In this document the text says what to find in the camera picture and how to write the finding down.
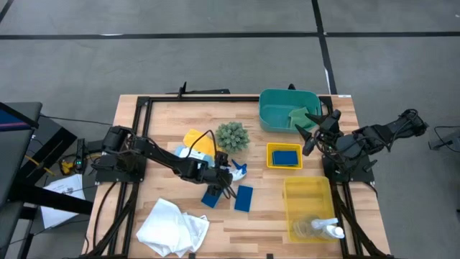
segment blue sponge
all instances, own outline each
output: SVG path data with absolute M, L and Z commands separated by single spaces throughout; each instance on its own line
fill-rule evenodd
M 242 186 L 238 187 L 238 194 L 236 195 L 235 210 L 242 212 L 249 212 L 251 207 L 252 187 Z
M 297 152 L 273 151 L 273 165 L 298 165 Z
M 204 204 L 206 204 L 206 205 L 208 205 L 208 206 L 210 206 L 211 208 L 214 209 L 214 207 L 217 204 L 217 201 L 219 201 L 219 198 L 221 197 L 221 194 L 222 194 L 222 191 L 220 191 L 215 196 L 210 195 L 210 194 L 208 194 L 208 192 L 206 192 L 204 194 L 203 198 L 201 199 L 201 202 L 203 202 Z

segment wooden table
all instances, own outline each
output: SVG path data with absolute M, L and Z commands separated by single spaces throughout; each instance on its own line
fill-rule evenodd
M 120 96 L 114 125 L 132 126 L 137 97 L 137 95 Z M 350 133 L 359 128 L 352 99 L 340 96 L 331 96 L 331 98 L 333 107 L 342 113 L 341 130 Z M 221 102 L 212 106 L 209 103 L 197 102 L 154 103 L 149 137 L 161 147 L 173 152 L 182 144 L 183 137 L 189 129 L 202 132 L 209 129 L 216 130 L 221 123 L 232 121 L 242 122 L 248 129 L 251 140 L 248 150 L 232 157 L 240 163 L 248 164 L 246 178 L 234 185 L 234 189 L 236 191 L 239 184 L 254 188 L 251 211 L 249 213 L 235 211 L 233 209 L 235 200 L 223 199 L 223 197 L 215 209 L 210 209 L 201 203 L 206 185 L 195 185 L 180 180 L 170 169 L 149 161 L 144 182 L 139 188 L 129 257 L 160 258 L 152 249 L 137 240 L 136 233 L 157 199 L 161 197 L 176 204 L 182 212 L 198 217 L 205 214 L 211 222 L 206 238 L 197 251 L 197 258 L 266 258 L 267 253 L 273 253 L 275 258 L 341 258 L 339 242 L 289 243 L 282 199 L 283 180 L 287 176 L 323 176 L 321 154 L 314 150 L 310 156 L 304 156 L 302 170 L 267 168 L 265 162 L 267 142 L 303 144 L 303 140 L 296 134 L 264 132 L 259 126 L 257 102 Z M 86 233 L 89 240 L 93 239 L 96 213 L 109 186 L 110 183 L 105 183 L 98 187 Z M 98 223 L 98 241 L 114 220 L 119 186 L 118 183 L 112 189 L 103 206 Z M 352 183 L 351 193 L 358 223 L 381 251 L 390 253 L 375 193 L 362 183 Z M 123 224 L 117 237 L 116 253 L 121 252 L 124 228 Z M 346 224 L 350 253 L 354 253 L 351 232 L 347 230 Z

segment white towel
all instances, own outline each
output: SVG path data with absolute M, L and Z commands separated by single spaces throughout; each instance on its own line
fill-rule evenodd
M 198 250 L 208 228 L 206 216 L 181 214 L 175 204 L 158 199 L 136 236 L 162 257 L 176 253 L 181 258 L 188 250 Z

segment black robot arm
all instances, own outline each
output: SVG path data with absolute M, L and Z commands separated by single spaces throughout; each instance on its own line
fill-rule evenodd
M 335 163 L 342 174 L 350 174 L 355 170 L 369 171 L 377 161 L 363 163 L 363 158 L 367 159 L 368 155 L 375 154 L 384 147 L 390 151 L 397 139 L 420 136 L 428 127 L 414 109 L 407 109 L 394 122 L 366 126 L 349 135 L 344 135 L 339 129 L 339 110 L 328 116 L 306 116 L 318 124 L 319 129 L 312 135 L 297 127 L 305 140 L 303 154 L 308 156 L 317 147 Z
M 210 168 L 204 160 L 188 156 L 179 158 L 162 149 L 152 139 L 138 137 L 132 129 L 126 127 L 111 127 L 103 139 L 102 150 L 116 158 L 113 159 L 116 162 L 111 166 L 117 167 L 120 171 L 129 173 L 136 168 L 139 157 L 148 158 L 170 168 L 184 181 L 208 184 L 208 192 L 213 195 L 228 188 L 232 181 L 232 175 L 226 169 L 229 166 L 226 153 L 217 151 L 215 166 Z

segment gray floor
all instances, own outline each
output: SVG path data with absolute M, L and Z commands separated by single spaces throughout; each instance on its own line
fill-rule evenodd
M 0 6 L 6 0 L 0 0 Z M 460 2 L 321 0 L 327 32 L 460 31 Z M 0 34 L 315 31 L 301 0 L 15 0 Z M 460 38 L 328 38 L 339 94 L 354 97 L 360 125 L 386 123 L 418 109 L 431 126 L 460 125 Z M 213 40 L 0 40 L 2 101 L 41 101 L 50 116 L 111 122 L 119 94 L 229 88 L 328 93 L 316 38 Z M 106 127 L 63 122 L 89 140 Z M 422 137 L 375 155 L 379 203 L 392 253 L 399 258 L 460 254 L 460 161 L 430 151 Z M 90 186 L 93 179 L 85 178 Z M 86 191 L 88 199 L 94 189 Z M 35 220 L 33 232 L 42 229 Z M 20 222 L 13 240 L 25 226 Z M 86 223 L 36 236 L 30 258 L 77 256 Z M 9 249 L 14 258 L 19 243 Z

